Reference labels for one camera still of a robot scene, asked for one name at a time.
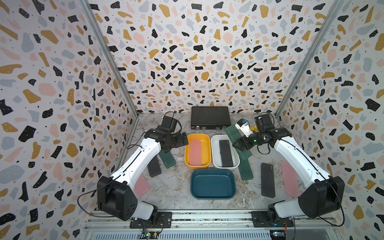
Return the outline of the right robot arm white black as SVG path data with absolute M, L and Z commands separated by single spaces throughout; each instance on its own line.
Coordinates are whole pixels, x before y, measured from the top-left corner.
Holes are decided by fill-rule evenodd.
M 319 167 L 286 128 L 254 132 L 248 126 L 236 126 L 235 132 L 241 136 L 234 142 L 234 148 L 245 151 L 254 146 L 269 145 L 288 161 L 305 186 L 305 191 L 298 198 L 268 206 L 267 220 L 271 225 L 289 217 L 314 219 L 342 209 L 345 182 Z

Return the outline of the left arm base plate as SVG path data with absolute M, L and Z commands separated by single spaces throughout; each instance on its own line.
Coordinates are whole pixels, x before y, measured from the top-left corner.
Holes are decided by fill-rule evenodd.
M 130 229 L 169 229 L 172 224 L 172 212 L 154 212 L 148 220 L 137 219 L 130 223 Z

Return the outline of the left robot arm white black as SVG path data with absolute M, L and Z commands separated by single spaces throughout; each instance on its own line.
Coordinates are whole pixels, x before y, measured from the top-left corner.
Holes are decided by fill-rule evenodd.
M 136 151 L 110 177 L 101 177 L 97 188 L 80 195 L 96 193 L 98 209 L 108 217 L 120 220 L 138 219 L 154 225 L 158 220 L 155 205 L 139 201 L 134 193 L 135 185 L 150 161 L 161 151 L 169 152 L 189 144 L 186 133 L 170 133 L 163 128 L 150 129 Z

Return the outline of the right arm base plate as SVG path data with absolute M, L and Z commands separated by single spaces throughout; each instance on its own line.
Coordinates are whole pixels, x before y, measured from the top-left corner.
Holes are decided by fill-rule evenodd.
M 251 220 L 254 228 L 285 228 L 294 227 L 294 221 L 292 217 L 280 218 L 274 212 L 267 211 L 252 211 Z

